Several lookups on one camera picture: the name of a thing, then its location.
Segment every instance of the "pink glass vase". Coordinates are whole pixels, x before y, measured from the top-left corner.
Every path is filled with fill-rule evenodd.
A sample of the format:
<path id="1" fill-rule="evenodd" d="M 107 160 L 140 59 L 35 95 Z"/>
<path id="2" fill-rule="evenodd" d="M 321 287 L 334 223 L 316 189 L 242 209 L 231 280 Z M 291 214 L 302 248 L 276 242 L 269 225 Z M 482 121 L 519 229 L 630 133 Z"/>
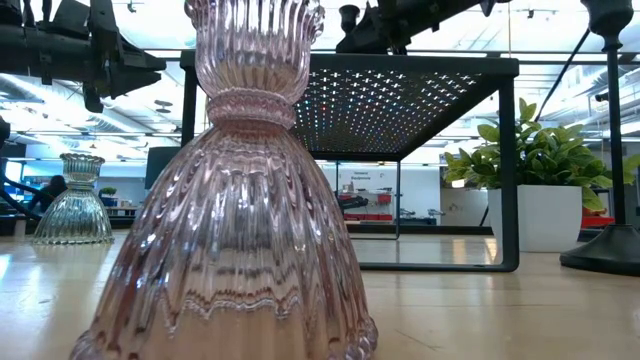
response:
<path id="1" fill-rule="evenodd" d="M 287 131 L 322 7 L 186 9 L 214 127 L 156 181 L 71 359 L 369 359 L 378 333 L 341 212 Z"/>

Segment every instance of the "glass vase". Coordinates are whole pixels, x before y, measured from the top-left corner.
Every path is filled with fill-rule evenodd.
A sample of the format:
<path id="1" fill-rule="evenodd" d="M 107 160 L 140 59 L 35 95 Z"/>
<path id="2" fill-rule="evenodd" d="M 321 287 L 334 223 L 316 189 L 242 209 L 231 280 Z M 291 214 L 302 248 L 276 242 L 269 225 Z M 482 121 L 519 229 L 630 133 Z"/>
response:
<path id="1" fill-rule="evenodd" d="M 213 127 L 170 162 L 71 359 L 369 359 L 378 332 L 335 195 L 288 132 L 317 1 L 189 1 Z"/>
<path id="2" fill-rule="evenodd" d="M 104 159 L 83 154 L 62 154 L 68 190 L 45 212 L 33 237 L 34 244 L 72 245 L 113 243 L 111 223 L 93 192 Z"/>

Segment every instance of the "perforated metal shelf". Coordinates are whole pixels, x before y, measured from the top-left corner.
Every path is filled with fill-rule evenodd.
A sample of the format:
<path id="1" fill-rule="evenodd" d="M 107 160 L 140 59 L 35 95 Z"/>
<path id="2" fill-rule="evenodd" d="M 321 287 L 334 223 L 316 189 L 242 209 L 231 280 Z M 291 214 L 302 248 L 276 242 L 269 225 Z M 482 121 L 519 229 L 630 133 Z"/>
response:
<path id="1" fill-rule="evenodd" d="M 518 68 L 503 58 L 312 54 L 291 131 L 316 159 L 399 161 Z"/>

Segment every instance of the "white planter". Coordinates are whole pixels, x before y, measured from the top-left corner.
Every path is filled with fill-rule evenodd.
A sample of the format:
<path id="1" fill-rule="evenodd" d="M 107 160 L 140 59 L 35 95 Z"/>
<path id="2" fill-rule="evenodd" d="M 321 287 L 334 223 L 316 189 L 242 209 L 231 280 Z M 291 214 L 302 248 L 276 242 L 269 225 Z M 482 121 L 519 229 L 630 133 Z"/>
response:
<path id="1" fill-rule="evenodd" d="M 502 191 L 489 190 L 489 218 L 502 244 Z M 518 186 L 520 251 L 563 252 L 577 246 L 582 189 L 577 186 Z"/>

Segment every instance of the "metal frame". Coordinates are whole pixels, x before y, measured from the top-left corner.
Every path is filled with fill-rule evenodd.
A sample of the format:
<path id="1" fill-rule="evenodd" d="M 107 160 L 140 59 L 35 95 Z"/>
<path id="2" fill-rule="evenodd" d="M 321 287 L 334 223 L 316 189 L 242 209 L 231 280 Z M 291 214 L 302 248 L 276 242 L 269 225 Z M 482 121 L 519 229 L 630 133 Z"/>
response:
<path id="1" fill-rule="evenodd" d="M 183 146 L 184 139 L 193 138 L 195 121 L 195 96 L 197 79 L 195 77 L 195 52 L 184 51 L 180 58 L 180 66 L 186 72 L 185 110 L 183 113 Z M 515 95 L 514 79 L 519 74 L 519 62 L 516 59 L 504 58 L 456 58 L 456 57 L 412 57 L 385 55 L 327 55 L 312 54 L 311 67 L 344 70 L 402 70 L 413 72 L 452 72 L 464 71 L 469 74 L 483 74 L 483 81 L 466 95 L 461 96 L 455 106 L 449 108 L 437 118 L 430 127 L 425 128 L 398 153 L 340 153 L 311 152 L 314 159 L 336 161 L 336 190 L 338 189 L 339 161 L 395 161 L 398 164 L 396 214 L 400 208 L 400 179 L 403 158 L 409 155 L 426 141 L 440 133 L 455 120 L 473 109 L 478 103 L 499 91 L 500 116 L 500 151 L 502 182 L 502 263 L 497 265 L 481 264 L 400 264 L 400 263 L 360 263 L 362 270 L 396 270 L 396 271 L 473 271 L 473 272 L 511 272 L 520 264 L 518 239 L 518 193 L 516 185 L 516 141 L 515 141 Z M 396 221 L 395 239 L 399 246 L 400 221 Z"/>

